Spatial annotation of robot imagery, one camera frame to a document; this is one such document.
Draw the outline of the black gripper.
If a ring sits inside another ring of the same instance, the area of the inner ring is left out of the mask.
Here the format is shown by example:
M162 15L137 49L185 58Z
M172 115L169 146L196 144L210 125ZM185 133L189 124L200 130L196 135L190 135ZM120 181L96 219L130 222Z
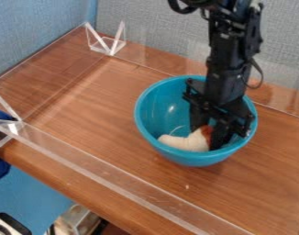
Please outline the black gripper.
M233 134L246 137L254 115L245 98L241 96L224 105L217 105L205 97L205 81L201 78L186 78L185 85L182 98L188 102L189 129L194 131L206 125L209 120L216 123L210 134L209 150L220 149Z

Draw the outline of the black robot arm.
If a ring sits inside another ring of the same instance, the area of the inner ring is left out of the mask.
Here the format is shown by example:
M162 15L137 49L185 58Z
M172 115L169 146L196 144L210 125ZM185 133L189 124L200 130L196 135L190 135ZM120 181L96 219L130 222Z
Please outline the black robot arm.
M189 128L213 123L208 148L218 149L233 135L245 137L254 119L244 101L253 56L262 43L261 0L166 0L178 14L201 13L208 22L210 53L201 82L186 79L182 98L189 103Z

